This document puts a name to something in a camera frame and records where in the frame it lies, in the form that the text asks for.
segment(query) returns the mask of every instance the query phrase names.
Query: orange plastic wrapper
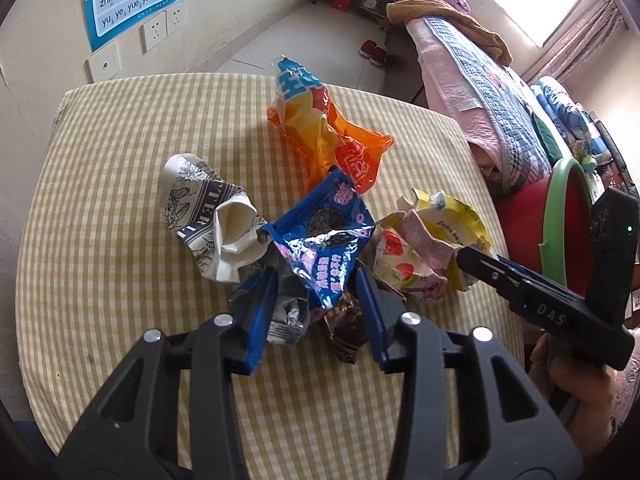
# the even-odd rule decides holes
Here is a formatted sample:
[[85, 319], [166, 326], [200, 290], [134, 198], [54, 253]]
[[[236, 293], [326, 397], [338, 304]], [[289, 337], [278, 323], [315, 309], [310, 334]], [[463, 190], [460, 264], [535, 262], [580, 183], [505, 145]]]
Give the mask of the orange plastic wrapper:
[[329, 91], [306, 68], [286, 57], [274, 62], [276, 99], [267, 110], [287, 142], [302, 154], [310, 191], [337, 164], [359, 194], [376, 181], [382, 154], [394, 138], [350, 123], [335, 107]]

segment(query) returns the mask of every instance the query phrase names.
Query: strawberry picture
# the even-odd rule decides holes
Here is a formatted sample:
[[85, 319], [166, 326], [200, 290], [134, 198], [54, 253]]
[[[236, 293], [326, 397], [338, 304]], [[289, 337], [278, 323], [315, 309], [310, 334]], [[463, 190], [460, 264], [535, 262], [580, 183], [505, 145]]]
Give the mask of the strawberry picture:
[[401, 263], [396, 265], [396, 269], [400, 272], [400, 279], [405, 282], [414, 275], [414, 266], [408, 263]]
[[385, 250], [383, 254], [390, 254], [391, 256], [402, 256], [402, 242], [400, 237], [392, 231], [384, 231], [382, 235], [385, 237]]

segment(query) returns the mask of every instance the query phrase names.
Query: screw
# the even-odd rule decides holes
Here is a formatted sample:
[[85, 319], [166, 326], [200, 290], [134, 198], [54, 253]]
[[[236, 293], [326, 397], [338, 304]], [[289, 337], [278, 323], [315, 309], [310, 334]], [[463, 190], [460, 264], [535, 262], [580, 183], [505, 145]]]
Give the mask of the screw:
[[218, 326], [230, 326], [234, 322], [231, 314], [218, 314], [213, 318], [213, 322]]
[[162, 334], [157, 328], [152, 328], [151, 330], [147, 330], [145, 332], [145, 341], [147, 343], [155, 343], [157, 341], [160, 341], [161, 337]]
[[478, 341], [487, 342], [491, 341], [494, 334], [485, 326], [478, 326], [474, 329], [473, 335]]
[[420, 315], [415, 312], [405, 312], [400, 316], [400, 319], [407, 325], [417, 325], [420, 323]]

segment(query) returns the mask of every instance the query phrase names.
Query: table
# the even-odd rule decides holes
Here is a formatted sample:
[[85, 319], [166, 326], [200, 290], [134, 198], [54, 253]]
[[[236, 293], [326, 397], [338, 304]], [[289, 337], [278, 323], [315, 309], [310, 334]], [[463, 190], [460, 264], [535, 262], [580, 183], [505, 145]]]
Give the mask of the table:
[[[337, 87], [330, 93], [348, 119], [395, 137], [364, 196], [374, 218], [393, 211], [412, 187], [446, 189], [478, 212], [506, 254], [457, 123], [379, 95]], [[232, 74], [144, 76], [65, 95], [24, 228], [16, 304], [24, 385], [54, 450], [146, 329], [184, 332], [226, 310], [231, 288], [201, 278], [164, 223], [156, 189], [165, 161], [200, 155], [245, 186], [268, 221], [303, 196], [304, 163], [266, 121], [273, 96], [273, 78]], [[489, 326], [522, 361], [519, 322], [484, 284], [420, 312], [451, 330]], [[254, 479], [385, 475], [401, 378], [380, 374], [367, 348], [356, 365], [341, 364], [312, 327], [293, 348], [268, 346], [257, 373], [235, 378], [234, 386]], [[184, 464], [187, 398], [183, 381]], [[452, 434], [450, 459], [456, 446]]]

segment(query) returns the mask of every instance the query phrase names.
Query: human hand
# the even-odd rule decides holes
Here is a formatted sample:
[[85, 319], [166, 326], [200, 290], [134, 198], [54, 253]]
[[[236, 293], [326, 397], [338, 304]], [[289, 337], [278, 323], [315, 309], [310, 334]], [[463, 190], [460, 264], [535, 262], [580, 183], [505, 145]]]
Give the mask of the human hand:
[[529, 377], [546, 400], [551, 396], [552, 383], [580, 399], [574, 418], [566, 429], [582, 456], [593, 456], [611, 438], [611, 416], [616, 398], [615, 370], [561, 355], [553, 360], [547, 373], [547, 355], [548, 334], [545, 334], [531, 353]]

